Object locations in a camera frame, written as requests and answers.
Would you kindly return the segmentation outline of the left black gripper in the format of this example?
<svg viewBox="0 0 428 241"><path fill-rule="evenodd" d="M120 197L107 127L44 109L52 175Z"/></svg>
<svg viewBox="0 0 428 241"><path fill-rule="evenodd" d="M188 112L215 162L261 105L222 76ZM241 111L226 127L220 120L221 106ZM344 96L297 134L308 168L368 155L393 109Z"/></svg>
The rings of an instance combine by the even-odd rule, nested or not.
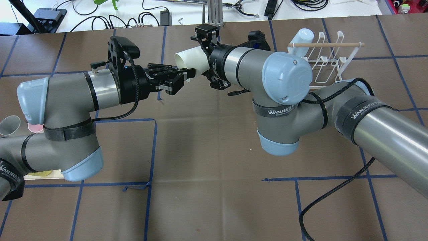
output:
<svg viewBox="0 0 428 241"><path fill-rule="evenodd" d="M173 67L164 64L148 64L148 69L143 69L140 65L135 66L139 79L139 98L147 99L151 92L165 90L169 95L175 95L184 86L186 78L194 78L196 69ZM116 67L116 80L119 84L120 104L127 104L135 101L136 83L131 66L119 64Z"/></svg>

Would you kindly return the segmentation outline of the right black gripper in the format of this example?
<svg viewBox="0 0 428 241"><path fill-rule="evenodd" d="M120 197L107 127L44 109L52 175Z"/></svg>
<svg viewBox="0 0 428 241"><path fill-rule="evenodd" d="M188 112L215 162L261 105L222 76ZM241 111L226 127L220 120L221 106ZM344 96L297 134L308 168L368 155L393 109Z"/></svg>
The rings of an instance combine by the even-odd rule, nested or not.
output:
<svg viewBox="0 0 428 241"><path fill-rule="evenodd" d="M208 58L209 70L202 75L210 81L210 87L225 90L231 87L225 74L226 59L237 46L218 43L219 36L220 29L217 26L202 24L195 27L195 35L191 36L191 40L200 44Z"/></svg>

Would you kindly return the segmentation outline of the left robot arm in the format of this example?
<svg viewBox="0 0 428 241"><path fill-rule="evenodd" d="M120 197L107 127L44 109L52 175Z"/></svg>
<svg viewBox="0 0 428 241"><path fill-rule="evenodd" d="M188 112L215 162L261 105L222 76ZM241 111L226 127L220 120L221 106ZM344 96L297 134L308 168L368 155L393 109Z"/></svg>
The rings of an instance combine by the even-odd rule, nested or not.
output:
<svg viewBox="0 0 428 241"><path fill-rule="evenodd" d="M21 83L17 97L26 120L43 133L1 138L1 200L23 196L24 176L60 170L68 181L82 181L103 167L90 113L137 104L151 92L176 94L195 69L170 65L109 64L106 70L46 77Z"/></svg>

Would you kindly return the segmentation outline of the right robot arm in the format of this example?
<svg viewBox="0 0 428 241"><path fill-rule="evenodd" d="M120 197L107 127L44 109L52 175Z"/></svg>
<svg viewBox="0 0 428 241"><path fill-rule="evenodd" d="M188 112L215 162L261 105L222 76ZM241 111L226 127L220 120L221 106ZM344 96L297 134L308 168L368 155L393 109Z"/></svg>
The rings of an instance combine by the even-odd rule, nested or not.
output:
<svg viewBox="0 0 428 241"><path fill-rule="evenodd" d="M270 51L262 32L251 32L237 46L220 43L218 36L216 26L195 28L191 39L200 44L208 64L198 70L211 88L235 84L253 94L257 132L267 153L289 155L301 136L334 126L427 196L427 129L376 98L367 81L353 78L310 91L310 64L291 53Z"/></svg>

